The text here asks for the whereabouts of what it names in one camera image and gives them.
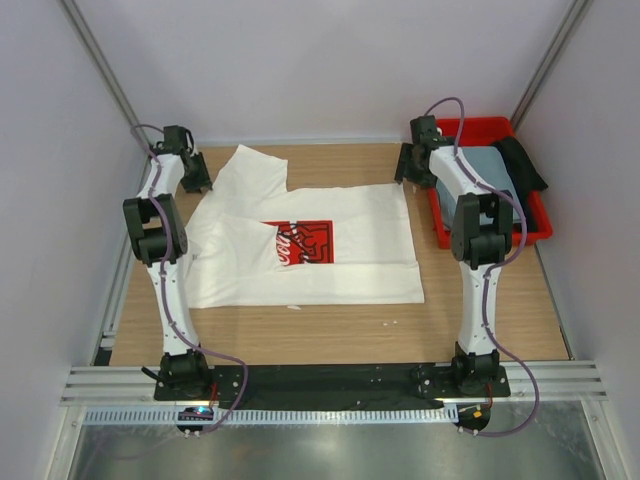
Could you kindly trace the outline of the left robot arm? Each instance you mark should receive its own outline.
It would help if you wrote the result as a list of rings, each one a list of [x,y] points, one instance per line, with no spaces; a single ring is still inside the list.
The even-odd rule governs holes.
[[[131,248],[152,282],[162,328],[159,371],[143,372],[156,381],[156,400],[199,400],[210,392],[212,376],[187,302],[191,259],[175,194],[179,188],[200,193],[212,181],[190,130],[172,125],[159,132],[159,141],[142,144],[150,161],[143,186],[123,202]]]

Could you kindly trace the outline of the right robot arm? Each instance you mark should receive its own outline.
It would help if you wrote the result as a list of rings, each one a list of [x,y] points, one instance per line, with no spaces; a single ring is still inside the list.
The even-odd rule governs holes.
[[[458,141],[444,136],[432,115],[410,121],[411,143],[401,147],[395,180],[421,187],[443,184],[456,200],[450,249],[463,281],[463,310],[448,365],[415,370],[425,398],[510,395],[494,334],[497,281],[512,248],[513,206],[472,167]]]

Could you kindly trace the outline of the white t shirt red print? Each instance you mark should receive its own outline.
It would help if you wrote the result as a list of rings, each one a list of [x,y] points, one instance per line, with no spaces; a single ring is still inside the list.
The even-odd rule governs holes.
[[[220,169],[186,227],[190,308],[423,302],[401,185],[287,177],[286,160],[244,145]]]

